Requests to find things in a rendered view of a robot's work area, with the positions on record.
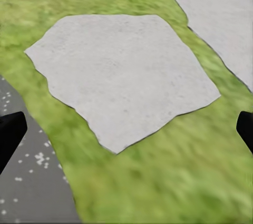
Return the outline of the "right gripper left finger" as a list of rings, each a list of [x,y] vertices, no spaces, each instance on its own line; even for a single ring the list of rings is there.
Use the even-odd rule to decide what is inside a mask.
[[[22,111],[0,117],[0,175],[27,131]]]

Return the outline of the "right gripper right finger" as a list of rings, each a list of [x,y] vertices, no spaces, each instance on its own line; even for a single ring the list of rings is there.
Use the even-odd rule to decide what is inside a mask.
[[[253,154],[253,113],[241,111],[236,130]]]

